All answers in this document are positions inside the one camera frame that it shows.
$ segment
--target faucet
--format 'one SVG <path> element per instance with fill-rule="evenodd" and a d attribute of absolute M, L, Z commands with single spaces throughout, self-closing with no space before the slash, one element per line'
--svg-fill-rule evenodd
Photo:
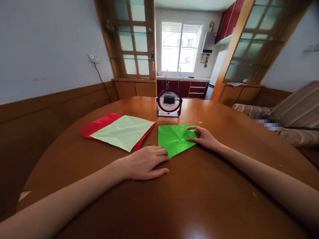
<path fill-rule="evenodd" d="M 180 73 L 181 72 L 181 70 L 182 70 L 182 68 L 179 66 L 179 67 L 177 67 L 177 72 L 178 72 L 178 68 L 179 68 L 179 77 L 182 77 L 182 74 Z"/>

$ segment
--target purple fan frame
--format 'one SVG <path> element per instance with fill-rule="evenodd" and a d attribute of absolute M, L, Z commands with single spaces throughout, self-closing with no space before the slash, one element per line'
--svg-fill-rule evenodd
<path fill-rule="evenodd" d="M 168 91 L 172 91 L 172 92 L 174 92 L 175 94 L 177 94 L 177 96 L 179 97 L 179 104 L 178 104 L 178 106 L 176 107 L 176 109 L 174 109 L 174 110 L 171 110 L 171 111 L 168 111 L 168 110 L 165 110 L 165 109 L 163 109 L 163 107 L 160 105 L 160 97 L 165 93 L 165 92 L 168 92 Z M 157 101 L 157 104 L 159 105 L 159 107 L 160 107 L 160 109 L 161 110 L 163 110 L 163 111 L 165 111 L 165 112 L 174 112 L 174 111 L 176 111 L 179 107 L 180 107 L 180 105 L 181 105 L 181 103 L 182 103 L 182 98 L 179 96 L 179 94 L 177 93 L 177 91 L 176 90 L 174 90 L 174 89 L 172 89 L 172 88 L 166 88 L 165 90 L 163 90 L 160 94 L 159 94 L 159 96 L 158 96 L 158 98 L 156 99 L 156 101 Z"/>

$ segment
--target black cable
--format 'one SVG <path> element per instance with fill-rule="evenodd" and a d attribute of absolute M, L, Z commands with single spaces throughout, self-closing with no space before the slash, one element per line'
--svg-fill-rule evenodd
<path fill-rule="evenodd" d="M 97 70 L 97 73 L 99 73 L 99 70 L 96 68 L 95 62 L 94 62 L 94 66 L 95 66 L 95 69 Z M 104 85 L 104 82 L 103 82 L 102 79 L 101 79 L 100 73 L 99 73 L 99 77 L 100 77 L 100 80 L 101 80 L 102 84 Z M 110 94 L 107 92 L 105 85 L 104 85 L 104 89 L 105 89 L 105 92 L 107 93 L 107 95 L 109 96 L 110 102 L 111 102 L 111 96 L 110 96 Z"/>

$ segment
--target light green paper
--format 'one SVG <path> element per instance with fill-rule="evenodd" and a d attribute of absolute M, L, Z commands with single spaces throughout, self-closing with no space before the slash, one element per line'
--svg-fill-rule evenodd
<path fill-rule="evenodd" d="M 194 129 L 187 130 L 193 125 L 162 125 L 159 126 L 159 146 L 167 149 L 168 156 L 171 158 L 196 143 L 187 141 L 187 138 L 199 138 L 200 135 L 194 133 Z"/>
<path fill-rule="evenodd" d="M 145 119 L 124 115 L 90 136 L 130 152 L 153 124 Z"/>

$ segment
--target round table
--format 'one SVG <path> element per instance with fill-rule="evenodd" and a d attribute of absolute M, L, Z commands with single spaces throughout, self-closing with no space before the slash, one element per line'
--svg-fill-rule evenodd
<path fill-rule="evenodd" d="M 86 139 L 79 130 L 109 113 L 157 121 L 143 146 L 157 145 L 158 126 L 195 124 L 221 143 L 319 190 L 319 173 L 293 146 L 250 117 L 208 100 L 183 99 L 181 116 L 158 117 L 156 99 L 132 97 L 101 107 L 63 132 L 43 154 L 18 210 L 128 155 Z M 308 231 L 253 181 L 218 154 L 196 145 L 157 168 L 150 181 L 127 180 L 81 212 L 57 238 L 306 238 Z"/>

